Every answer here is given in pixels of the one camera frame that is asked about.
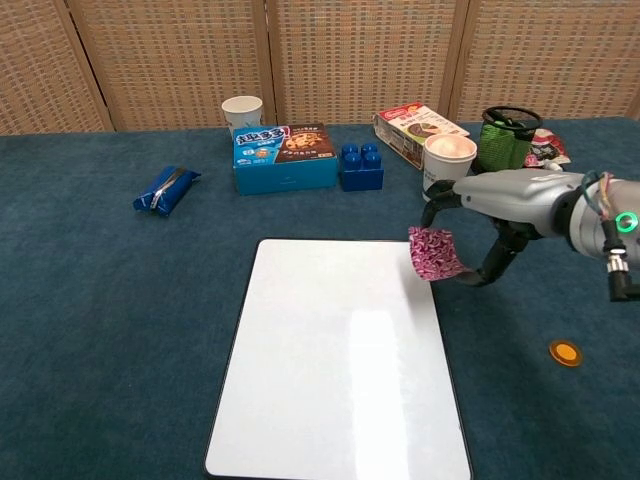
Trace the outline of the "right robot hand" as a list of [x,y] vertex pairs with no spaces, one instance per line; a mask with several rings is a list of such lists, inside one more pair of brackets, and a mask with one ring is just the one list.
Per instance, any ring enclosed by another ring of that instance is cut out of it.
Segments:
[[584,176],[538,169],[501,170],[438,180],[427,190],[421,225],[430,226],[445,209],[466,208],[488,217],[498,237],[476,270],[456,276],[482,287],[498,280],[527,244],[569,237],[569,220],[582,194]]

